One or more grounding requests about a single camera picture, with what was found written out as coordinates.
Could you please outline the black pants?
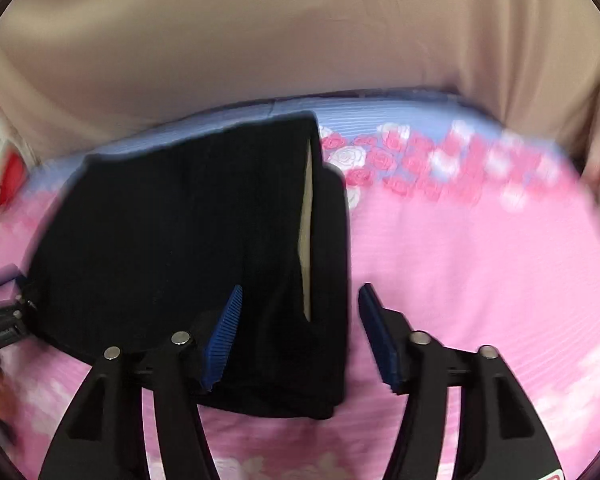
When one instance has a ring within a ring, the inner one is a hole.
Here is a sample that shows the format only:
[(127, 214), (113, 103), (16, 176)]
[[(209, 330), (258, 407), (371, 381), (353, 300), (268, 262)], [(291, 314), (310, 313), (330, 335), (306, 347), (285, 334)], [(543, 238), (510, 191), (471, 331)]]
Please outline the black pants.
[(129, 156), (90, 156), (31, 256), (38, 338), (85, 363), (146, 356), (242, 290), (210, 408), (326, 419), (343, 401), (349, 225), (310, 113)]

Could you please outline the pink rose bedsheet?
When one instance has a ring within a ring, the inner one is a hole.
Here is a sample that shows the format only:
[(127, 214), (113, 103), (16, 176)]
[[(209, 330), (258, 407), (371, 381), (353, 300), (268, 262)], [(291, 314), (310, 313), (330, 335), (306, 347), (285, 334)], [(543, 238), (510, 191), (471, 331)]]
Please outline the pink rose bedsheet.
[[(310, 110), (325, 159), (347, 178), (353, 299), (387, 307), (442, 344), (494, 344), (526, 390), (566, 479), (600, 450), (600, 215), (558, 148), (459, 106), (314, 99), (195, 116), (101, 148), (158, 148), (238, 122)], [(0, 222), (0, 266), (84, 155), (46, 162)], [(347, 397), (327, 422), (201, 411), (222, 479), (381, 479), (404, 398), (380, 381), (352, 316)], [(15, 383), (11, 458), (36, 479), (88, 367), (29, 339), (1, 352)]]

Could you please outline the beige curtain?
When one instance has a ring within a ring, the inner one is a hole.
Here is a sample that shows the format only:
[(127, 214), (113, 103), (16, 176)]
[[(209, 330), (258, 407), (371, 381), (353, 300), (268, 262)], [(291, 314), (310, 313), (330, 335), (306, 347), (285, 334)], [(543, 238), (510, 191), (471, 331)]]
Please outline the beige curtain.
[(14, 0), (0, 105), (43, 156), (232, 103), (437, 87), (600, 158), (592, 0)]

